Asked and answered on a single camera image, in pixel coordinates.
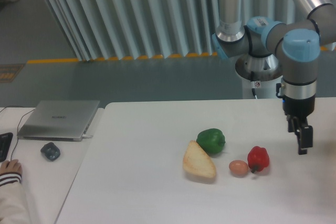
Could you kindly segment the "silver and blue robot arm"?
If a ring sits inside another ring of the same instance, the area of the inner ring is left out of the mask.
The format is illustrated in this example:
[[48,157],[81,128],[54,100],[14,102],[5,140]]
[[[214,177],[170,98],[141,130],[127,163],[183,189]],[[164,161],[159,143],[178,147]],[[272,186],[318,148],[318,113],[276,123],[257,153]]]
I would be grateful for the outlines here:
[[242,0],[218,0],[219,26],[213,44],[221,58],[247,54],[274,56],[281,67],[276,96],[282,99],[288,131],[297,137],[298,153],[313,146],[307,118],[314,111],[321,46],[335,42],[335,6],[330,0],[293,0],[306,19],[285,24],[266,17],[242,23]]

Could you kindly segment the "white sleeved forearm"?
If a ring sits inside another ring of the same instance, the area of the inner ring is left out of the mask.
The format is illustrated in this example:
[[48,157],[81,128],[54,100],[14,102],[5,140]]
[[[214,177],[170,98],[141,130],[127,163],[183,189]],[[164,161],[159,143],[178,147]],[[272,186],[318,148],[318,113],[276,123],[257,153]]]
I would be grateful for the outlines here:
[[1,174],[1,223],[31,223],[21,179],[18,172]]

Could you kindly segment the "person's hand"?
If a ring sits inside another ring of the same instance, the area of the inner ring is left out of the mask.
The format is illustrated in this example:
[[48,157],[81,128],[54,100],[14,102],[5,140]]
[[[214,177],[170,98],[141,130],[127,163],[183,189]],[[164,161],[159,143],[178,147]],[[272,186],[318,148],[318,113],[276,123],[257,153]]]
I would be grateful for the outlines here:
[[23,173],[23,168],[19,160],[14,159],[11,161],[3,161],[0,168],[0,174],[7,174],[7,173],[13,173],[13,174],[20,174]]

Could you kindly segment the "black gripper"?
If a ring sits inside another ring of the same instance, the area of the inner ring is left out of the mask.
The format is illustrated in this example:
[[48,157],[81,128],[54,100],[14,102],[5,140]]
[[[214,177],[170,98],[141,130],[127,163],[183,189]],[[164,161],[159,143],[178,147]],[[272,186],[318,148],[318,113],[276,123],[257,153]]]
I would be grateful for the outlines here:
[[309,148],[313,147],[313,127],[307,120],[302,121],[298,118],[306,118],[314,111],[316,96],[307,99],[293,99],[284,96],[282,108],[287,116],[288,132],[295,133],[298,142],[298,154],[305,155]]

